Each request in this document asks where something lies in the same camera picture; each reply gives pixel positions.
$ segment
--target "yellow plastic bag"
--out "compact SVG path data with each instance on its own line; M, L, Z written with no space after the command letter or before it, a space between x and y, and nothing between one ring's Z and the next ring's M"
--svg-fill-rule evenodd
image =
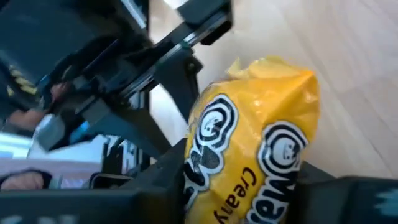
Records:
M190 115L186 223L283 223L302 151L317 130L317 79L277 58L245 70L235 62L229 75Z

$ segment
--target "crinkled plastic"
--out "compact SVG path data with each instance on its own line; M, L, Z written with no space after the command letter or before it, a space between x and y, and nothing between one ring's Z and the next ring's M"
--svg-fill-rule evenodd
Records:
M311 70L278 58L211 84L191 112L186 223L283 223L320 114Z

